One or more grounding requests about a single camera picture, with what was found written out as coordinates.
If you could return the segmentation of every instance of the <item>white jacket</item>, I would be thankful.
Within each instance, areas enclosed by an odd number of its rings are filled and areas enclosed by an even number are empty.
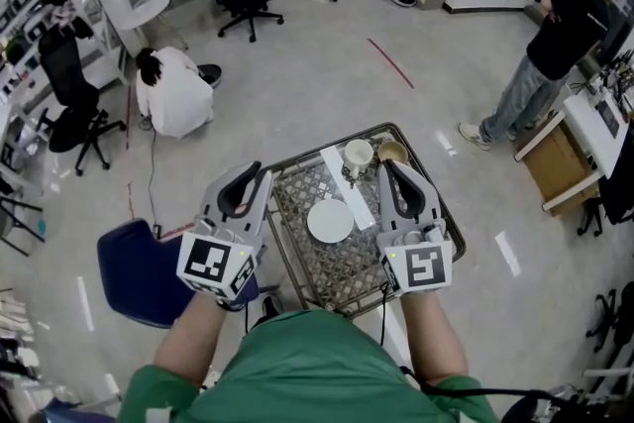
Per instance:
[[[205,122],[211,122],[214,91],[198,75],[193,60],[171,47],[152,56],[162,64],[160,78],[155,86],[148,86],[138,71],[137,99],[141,114],[152,114],[157,132],[182,138]]]

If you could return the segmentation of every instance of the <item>white plate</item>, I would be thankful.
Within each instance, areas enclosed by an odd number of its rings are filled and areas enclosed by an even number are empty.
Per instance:
[[[345,240],[353,230],[353,212],[343,201],[324,199],[308,212],[308,231],[324,244]]]

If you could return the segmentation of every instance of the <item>green shirt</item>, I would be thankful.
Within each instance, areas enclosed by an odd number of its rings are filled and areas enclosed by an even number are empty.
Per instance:
[[[479,387],[452,377],[439,387]],[[149,408],[171,407],[171,421],[454,423],[497,422],[483,397],[427,396],[394,360],[343,317],[311,310],[282,314],[243,340],[216,385],[201,394],[190,382],[146,366],[128,388],[118,421],[143,423]]]

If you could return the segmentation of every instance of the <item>jeans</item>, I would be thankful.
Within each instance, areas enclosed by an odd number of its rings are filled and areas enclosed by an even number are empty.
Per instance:
[[[479,133],[482,139],[490,143],[501,138],[506,131],[517,135],[548,105],[553,104],[562,85],[563,78],[552,80],[544,76],[524,55],[519,62],[495,113],[482,120]]]

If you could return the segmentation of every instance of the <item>blue chair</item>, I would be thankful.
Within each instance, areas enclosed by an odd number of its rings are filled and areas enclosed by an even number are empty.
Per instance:
[[[115,312],[157,328],[170,328],[180,317],[194,294],[176,276],[180,239],[160,242],[144,219],[99,239],[101,281]]]

